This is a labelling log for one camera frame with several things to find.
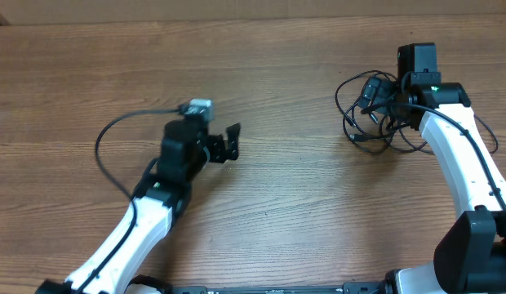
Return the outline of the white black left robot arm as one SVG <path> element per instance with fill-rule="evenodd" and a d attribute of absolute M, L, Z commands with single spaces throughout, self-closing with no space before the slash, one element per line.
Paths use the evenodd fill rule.
<path fill-rule="evenodd" d="M 167 123 L 161 153 L 145 168 L 117 227 L 65 281 L 46 280 L 36 293 L 171 293 L 170 284 L 136 271 L 184 214 L 196 175 L 208 163 L 238 158 L 240 131 L 238 123 L 225 135 L 209 134 L 204 120 Z"/>

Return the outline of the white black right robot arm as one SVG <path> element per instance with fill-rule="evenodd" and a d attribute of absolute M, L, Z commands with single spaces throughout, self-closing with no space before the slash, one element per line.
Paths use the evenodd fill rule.
<path fill-rule="evenodd" d="M 370 78 L 362 112 L 390 129 L 411 127 L 430 145 L 446 179 L 456 221 L 426 265 L 388 272 L 376 293 L 505 293 L 506 180 L 477 129 L 463 86 L 443 82 L 433 43 L 397 50 L 394 83 Z"/>

